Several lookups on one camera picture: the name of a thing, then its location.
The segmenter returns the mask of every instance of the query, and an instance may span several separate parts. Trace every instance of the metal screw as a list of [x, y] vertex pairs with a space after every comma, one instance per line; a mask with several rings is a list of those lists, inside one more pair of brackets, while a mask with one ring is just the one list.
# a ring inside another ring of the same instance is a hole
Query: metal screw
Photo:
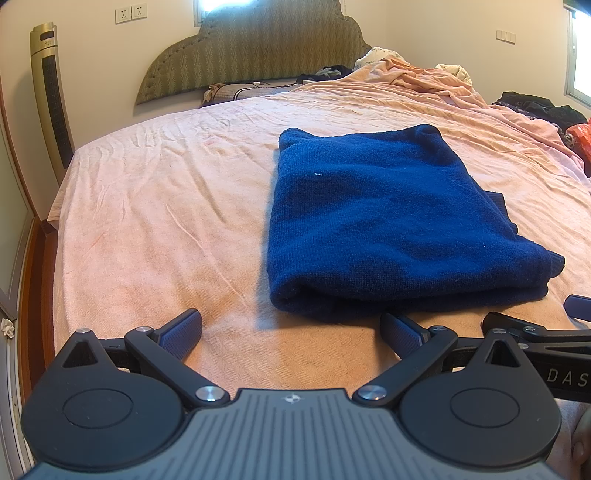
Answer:
[[202, 401], [221, 400], [226, 392], [215, 385], [206, 385], [195, 392], [195, 396]]
[[357, 390], [357, 395], [365, 400], [381, 400], [384, 398], [388, 392], [384, 387], [380, 387], [379, 385], [364, 385], [359, 390]]

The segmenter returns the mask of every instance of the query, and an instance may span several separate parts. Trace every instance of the white wall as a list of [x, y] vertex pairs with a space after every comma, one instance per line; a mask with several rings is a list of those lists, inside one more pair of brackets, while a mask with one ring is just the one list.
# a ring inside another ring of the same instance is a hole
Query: white wall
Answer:
[[[58, 28], [64, 98], [76, 147], [156, 115], [200, 105], [186, 93], [134, 107], [148, 66], [172, 43], [197, 33], [193, 0], [147, 0], [148, 18], [115, 25], [123, 0], [8, 0], [0, 9], [0, 74], [9, 128], [41, 218], [57, 182], [47, 156], [31, 80], [29, 32]], [[563, 95], [567, 13], [562, 0], [344, 0], [367, 43], [398, 50], [421, 67], [459, 63], [492, 102], [505, 90], [569, 103]], [[517, 45], [495, 39], [517, 34]]]
[[202, 94], [188, 93], [134, 107], [156, 55], [198, 30], [193, 27], [193, 0], [147, 3], [148, 18], [118, 25], [115, 8], [125, 6], [124, 0], [9, 0], [0, 9], [0, 75], [8, 125], [42, 219], [57, 182], [35, 104], [29, 32], [44, 22], [57, 25], [64, 99], [79, 147], [147, 118], [201, 104]]
[[[461, 64], [489, 103], [513, 90], [585, 108], [564, 95], [569, 13], [563, 0], [413, 0], [391, 3], [390, 47], [420, 67]], [[516, 45], [496, 31], [517, 35]]]

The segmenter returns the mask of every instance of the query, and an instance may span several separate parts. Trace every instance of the wooden floor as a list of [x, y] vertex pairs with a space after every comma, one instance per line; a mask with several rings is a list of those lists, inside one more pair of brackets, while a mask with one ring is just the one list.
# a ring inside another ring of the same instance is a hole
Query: wooden floor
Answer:
[[35, 221], [25, 258], [18, 318], [18, 361], [21, 394], [26, 400], [54, 358], [53, 272], [57, 231], [46, 221]]

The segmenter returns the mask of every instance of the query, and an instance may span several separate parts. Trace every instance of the window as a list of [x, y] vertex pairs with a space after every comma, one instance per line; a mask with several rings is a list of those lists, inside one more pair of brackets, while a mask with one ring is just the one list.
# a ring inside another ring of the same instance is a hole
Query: window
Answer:
[[591, 16], [571, 13], [570, 49], [566, 93], [591, 106]]
[[193, 0], [193, 17], [195, 26], [201, 25], [207, 14], [216, 8], [226, 5], [246, 5], [252, 0]]

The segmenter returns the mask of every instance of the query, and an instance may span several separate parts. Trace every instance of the orange bag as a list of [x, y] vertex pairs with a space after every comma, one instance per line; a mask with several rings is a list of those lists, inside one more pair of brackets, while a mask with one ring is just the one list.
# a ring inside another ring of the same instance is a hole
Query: orange bag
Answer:
[[584, 171], [591, 178], [591, 120], [588, 124], [578, 124], [566, 132], [574, 137], [573, 151], [583, 159]]

